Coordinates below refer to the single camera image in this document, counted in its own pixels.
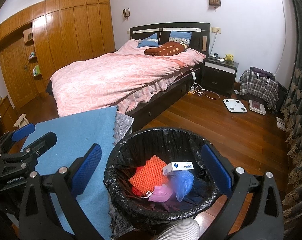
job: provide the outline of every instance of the spotted brown cushion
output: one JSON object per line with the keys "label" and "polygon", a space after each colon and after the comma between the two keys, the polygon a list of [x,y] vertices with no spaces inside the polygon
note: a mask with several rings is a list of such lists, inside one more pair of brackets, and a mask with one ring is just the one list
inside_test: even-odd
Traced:
{"label": "spotted brown cushion", "polygon": [[158,48],[150,48],[144,51],[144,54],[150,56],[173,56],[184,52],[187,49],[187,46],[182,43],[169,41],[163,44],[161,47]]}

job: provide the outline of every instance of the striped pants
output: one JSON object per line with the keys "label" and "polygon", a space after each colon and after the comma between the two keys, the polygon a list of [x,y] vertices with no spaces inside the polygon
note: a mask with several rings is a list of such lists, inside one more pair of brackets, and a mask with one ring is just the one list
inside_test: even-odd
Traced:
{"label": "striped pants", "polygon": [[199,224],[193,218],[186,218],[170,223],[154,240],[198,240],[199,237]]}

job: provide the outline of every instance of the trash can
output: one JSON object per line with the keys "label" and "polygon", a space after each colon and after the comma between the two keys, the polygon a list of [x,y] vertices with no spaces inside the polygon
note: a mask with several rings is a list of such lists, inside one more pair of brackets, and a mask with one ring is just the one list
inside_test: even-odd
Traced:
{"label": "trash can", "polygon": [[[201,148],[208,142],[184,129],[157,127],[126,136],[113,148],[104,172],[104,184],[113,205],[135,228],[153,231],[157,225],[193,217],[213,205],[221,195],[207,173]],[[144,166],[153,155],[167,164],[192,161],[194,184],[181,202],[170,198],[165,203],[141,199],[132,193],[129,179],[136,167]]]}

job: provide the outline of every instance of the pink blanket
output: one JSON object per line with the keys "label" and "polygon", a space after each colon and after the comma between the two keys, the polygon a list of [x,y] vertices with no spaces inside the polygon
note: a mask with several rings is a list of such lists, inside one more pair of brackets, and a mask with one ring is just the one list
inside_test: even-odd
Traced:
{"label": "pink blanket", "polygon": [[143,52],[150,47],[136,49],[137,44],[130,40],[115,53],[56,71],[50,80],[59,116],[114,105],[125,113],[167,89],[188,66],[205,58],[193,49],[171,57],[148,56]]}

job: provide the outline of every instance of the floorboard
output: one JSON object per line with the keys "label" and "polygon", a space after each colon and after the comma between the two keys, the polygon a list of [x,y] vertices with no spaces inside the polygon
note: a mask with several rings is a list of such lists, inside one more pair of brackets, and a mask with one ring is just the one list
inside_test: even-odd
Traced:
{"label": "floorboard", "polygon": [[[246,101],[242,100],[248,109],[246,114],[230,113],[223,103],[224,98],[212,100],[196,94],[185,95],[144,128],[179,127],[202,135],[234,166],[241,166],[256,175],[271,171],[283,198],[289,172],[285,132],[277,128],[274,115],[252,112]],[[19,114],[26,114],[29,122],[34,124],[58,117],[56,102],[51,96],[33,99],[20,109]],[[231,232],[241,226],[250,200],[248,194]],[[221,196],[210,209],[197,216],[202,233],[225,201],[226,197]]]}

